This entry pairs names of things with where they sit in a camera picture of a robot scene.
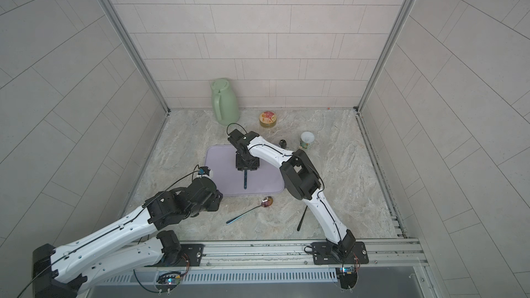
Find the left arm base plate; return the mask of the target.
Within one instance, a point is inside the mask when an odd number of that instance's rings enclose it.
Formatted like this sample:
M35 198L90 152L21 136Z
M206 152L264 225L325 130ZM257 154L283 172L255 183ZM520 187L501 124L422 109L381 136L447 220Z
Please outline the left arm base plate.
M204 244L182 244L177 259L173 263L176 267L198 267L202 262Z

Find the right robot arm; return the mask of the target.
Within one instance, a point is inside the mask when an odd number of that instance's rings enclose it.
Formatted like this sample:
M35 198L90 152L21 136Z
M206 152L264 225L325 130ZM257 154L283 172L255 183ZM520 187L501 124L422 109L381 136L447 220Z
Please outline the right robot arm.
M245 164L259 159L280 170L288 192L303 201L318 220L327 241L331 243L333 258L339 262L346 261L356 239L328 203L323 180L305 151L283 149L253 131L242 134L234 129L228 141Z

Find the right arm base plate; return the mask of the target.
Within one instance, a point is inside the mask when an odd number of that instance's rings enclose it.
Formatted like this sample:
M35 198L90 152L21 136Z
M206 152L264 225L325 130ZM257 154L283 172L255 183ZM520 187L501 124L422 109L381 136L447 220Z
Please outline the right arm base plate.
M312 256L315 265L368 264L369 257L363 241L356 241L349 252L328 241L316 241L304 248Z

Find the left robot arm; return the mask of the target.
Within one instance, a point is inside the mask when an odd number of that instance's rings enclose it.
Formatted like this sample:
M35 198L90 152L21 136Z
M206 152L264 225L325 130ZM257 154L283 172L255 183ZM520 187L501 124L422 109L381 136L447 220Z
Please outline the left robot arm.
M134 211L84 238L33 251L27 287L33 297L76 297L93 284L142 266L174 266L183 260L176 225L201 212L216 212L223 194L208 175L187 187L158 192Z

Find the lilac plastic tray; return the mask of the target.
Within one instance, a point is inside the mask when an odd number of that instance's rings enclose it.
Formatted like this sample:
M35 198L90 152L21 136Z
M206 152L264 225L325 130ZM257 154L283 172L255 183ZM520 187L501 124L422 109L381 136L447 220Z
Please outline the lilac plastic tray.
M236 149L231 145L211 146L205 166L213 173L212 180L225 196L271 195L284 190L280 170L261 160L256 171L248 171L248 187L244 190L244 173L235 167Z

